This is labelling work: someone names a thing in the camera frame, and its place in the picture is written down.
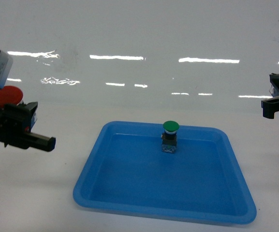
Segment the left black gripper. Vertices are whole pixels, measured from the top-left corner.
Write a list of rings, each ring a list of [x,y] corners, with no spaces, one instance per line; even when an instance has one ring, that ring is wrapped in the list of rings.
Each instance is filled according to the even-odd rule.
[[[30,147],[51,152],[55,149],[56,138],[33,133],[37,118],[38,102],[6,104],[0,109],[0,143],[21,149]]]

